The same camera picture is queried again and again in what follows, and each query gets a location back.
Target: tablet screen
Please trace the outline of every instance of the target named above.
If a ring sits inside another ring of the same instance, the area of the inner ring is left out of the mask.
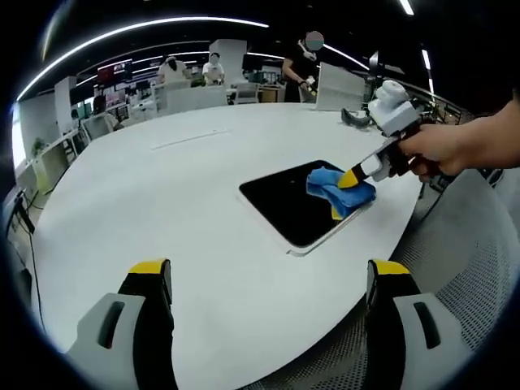
[[[318,160],[244,183],[240,191],[289,243],[305,248],[340,222],[328,201],[306,192],[307,176],[320,167],[341,171]]]

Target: human hand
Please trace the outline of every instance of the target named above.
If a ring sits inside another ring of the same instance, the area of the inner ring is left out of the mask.
[[[466,168],[464,150],[465,129],[463,126],[424,124],[414,136],[399,143],[401,151],[415,155],[410,164],[412,172],[421,181],[442,171],[455,176]]]
[[[303,80],[301,83],[300,83],[300,88],[303,89],[304,91],[309,91],[309,88],[310,88],[310,85],[307,84],[307,81]]]

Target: blue sponge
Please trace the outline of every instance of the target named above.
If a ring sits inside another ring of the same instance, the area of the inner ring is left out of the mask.
[[[352,188],[338,188],[337,184],[343,174],[341,171],[319,168],[307,176],[307,193],[327,199],[341,219],[375,199],[375,187],[364,181]]]

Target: potted plant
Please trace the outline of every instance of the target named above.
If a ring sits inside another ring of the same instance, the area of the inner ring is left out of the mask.
[[[34,140],[34,143],[32,144],[31,153],[32,157],[36,158],[38,157],[38,154],[42,152],[43,149],[46,148],[46,143],[38,137],[36,140]]]

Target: oval table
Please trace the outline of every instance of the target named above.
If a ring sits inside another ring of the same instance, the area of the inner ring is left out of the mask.
[[[375,203],[304,257],[278,245],[238,186],[317,159],[348,169],[383,140],[338,112],[285,103],[190,111],[95,140],[34,236],[50,339],[67,351],[131,266],[166,257],[180,388],[228,390],[279,369],[362,298],[367,260],[390,257],[421,186],[411,174],[378,183]]]

